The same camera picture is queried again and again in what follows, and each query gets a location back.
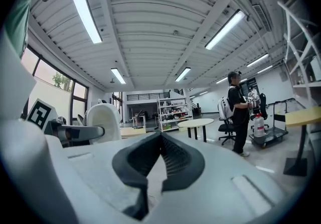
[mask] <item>white round table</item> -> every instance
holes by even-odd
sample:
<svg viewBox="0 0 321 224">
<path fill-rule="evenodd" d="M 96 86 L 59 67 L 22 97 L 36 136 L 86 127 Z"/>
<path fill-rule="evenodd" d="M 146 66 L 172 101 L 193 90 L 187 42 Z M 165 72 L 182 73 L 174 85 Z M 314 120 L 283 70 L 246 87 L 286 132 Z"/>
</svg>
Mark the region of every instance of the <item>white round table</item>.
<svg viewBox="0 0 321 224">
<path fill-rule="evenodd" d="M 191 128 L 194 128 L 195 139 L 197 140 L 197 127 L 203 126 L 203 141 L 206 143 L 206 129 L 205 126 L 212 123 L 213 119 L 197 119 L 191 121 L 180 122 L 178 126 L 180 128 L 187 128 L 189 138 L 192 137 L 191 135 Z"/>
</svg>

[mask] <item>white shoe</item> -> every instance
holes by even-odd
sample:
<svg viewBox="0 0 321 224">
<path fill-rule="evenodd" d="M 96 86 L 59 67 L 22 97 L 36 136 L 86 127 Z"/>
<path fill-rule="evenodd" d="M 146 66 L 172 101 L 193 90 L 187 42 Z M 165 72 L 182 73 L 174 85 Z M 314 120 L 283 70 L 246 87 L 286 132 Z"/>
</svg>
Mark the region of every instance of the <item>white shoe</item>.
<svg viewBox="0 0 321 224">
<path fill-rule="evenodd" d="M 250 155 L 250 153 L 245 152 L 245 151 L 243 151 L 243 153 L 240 154 L 240 156 L 242 156 L 242 157 L 248 157 L 249 155 Z"/>
</svg>

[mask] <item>white backpack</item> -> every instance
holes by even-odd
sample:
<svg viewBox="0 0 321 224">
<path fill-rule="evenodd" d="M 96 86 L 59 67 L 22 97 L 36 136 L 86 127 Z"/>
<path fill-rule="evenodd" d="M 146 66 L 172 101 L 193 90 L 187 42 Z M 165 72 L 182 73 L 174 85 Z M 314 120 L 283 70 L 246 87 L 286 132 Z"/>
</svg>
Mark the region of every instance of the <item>white backpack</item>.
<svg viewBox="0 0 321 224">
<path fill-rule="evenodd" d="M 233 110 L 231 110 L 230 102 L 229 102 L 228 98 L 226 98 L 225 96 L 222 97 L 221 99 L 219 99 L 219 103 L 217 105 L 217 108 L 219 110 L 220 118 L 223 119 L 223 120 L 229 119 L 234 114 L 234 109 L 235 108 L 233 107 Z"/>
</svg>

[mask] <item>ceiling light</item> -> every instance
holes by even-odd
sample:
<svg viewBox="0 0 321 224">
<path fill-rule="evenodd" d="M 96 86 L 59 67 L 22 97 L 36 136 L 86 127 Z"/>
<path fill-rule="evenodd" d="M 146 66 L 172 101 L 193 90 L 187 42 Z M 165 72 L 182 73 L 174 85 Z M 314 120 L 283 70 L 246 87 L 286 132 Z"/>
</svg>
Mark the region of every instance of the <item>ceiling light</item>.
<svg viewBox="0 0 321 224">
<path fill-rule="evenodd" d="M 89 9 L 87 0 L 73 0 L 77 8 L 79 17 L 81 18 L 82 23 L 87 30 L 88 35 L 90 36 L 94 44 L 101 43 L 101 37 L 98 33 L 97 27 L 94 23 L 94 20 Z"/>
<path fill-rule="evenodd" d="M 268 57 L 268 54 L 263 55 L 261 58 L 258 58 L 257 60 L 253 61 L 252 63 L 250 63 L 249 65 L 247 65 L 248 67 L 251 67 L 252 65 L 254 65 L 255 63 L 258 63 L 259 61 L 265 59 L 266 57 Z"/>
<path fill-rule="evenodd" d="M 191 68 L 186 67 L 185 70 L 179 75 L 179 77 L 175 80 L 176 82 L 179 82 L 189 71 Z"/>
<path fill-rule="evenodd" d="M 220 81 L 217 81 L 216 83 L 219 84 L 219 83 L 223 82 L 223 81 L 226 80 L 226 79 L 227 79 L 227 77 L 223 78 L 223 79 L 220 80 Z"/>
<path fill-rule="evenodd" d="M 243 19 L 245 14 L 241 10 L 237 10 L 232 17 L 224 24 L 223 27 L 211 38 L 205 45 L 205 48 L 211 50 L 236 24 Z"/>
<path fill-rule="evenodd" d="M 262 73 L 263 71 L 266 71 L 267 69 L 270 69 L 270 68 L 272 68 L 272 67 L 273 67 L 273 65 L 268 66 L 267 68 L 260 70 L 257 74 L 260 74 L 260 73 Z"/>
<path fill-rule="evenodd" d="M 116 76 L 116 78 L 119 80 L 120 83 L 126 84 L 125 80 L 122 78 L 117 68 L 112 68 L 111 71 L 112 73 L 114 73 L 114 75 Z"/>
</svg>

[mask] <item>black shirt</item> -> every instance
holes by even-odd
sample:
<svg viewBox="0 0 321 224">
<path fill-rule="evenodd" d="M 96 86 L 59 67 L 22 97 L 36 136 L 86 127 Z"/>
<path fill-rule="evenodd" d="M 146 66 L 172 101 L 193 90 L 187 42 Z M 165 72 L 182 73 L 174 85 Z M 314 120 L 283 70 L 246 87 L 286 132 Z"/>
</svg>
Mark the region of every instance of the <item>black shirt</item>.
<svg viewBox="0 0 321 224">
<path fill-rule="evenodd" d="M 233 110 L 233 107 L 235 104 L 238 104 L 241 102 L 246 103 L 240 91 L 240 88 L 237 86 L 229 89 L 228 100 L 230 102 L 231 110 Z M 249 119 L 250 119 L 250 114 L 249 114 L 248 108 L 245 108 L 245 109 L 235 108 L 234 114 L 232 116 L 232 121 L 234 125 L 248 123 Z"/>
</svg>

